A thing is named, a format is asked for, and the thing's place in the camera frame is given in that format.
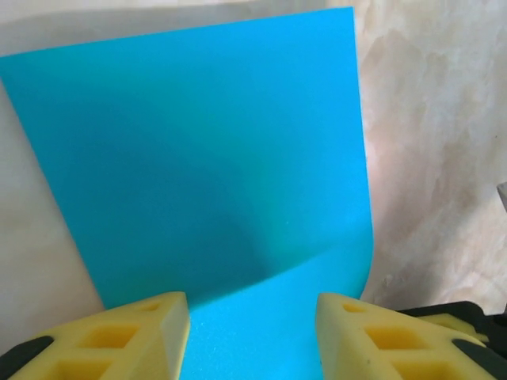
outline blue foam sheet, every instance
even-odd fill
[[[352,9],[13,55],[0,76],[106,307],[183,290],[183,380],[321,378],[372,258]]]

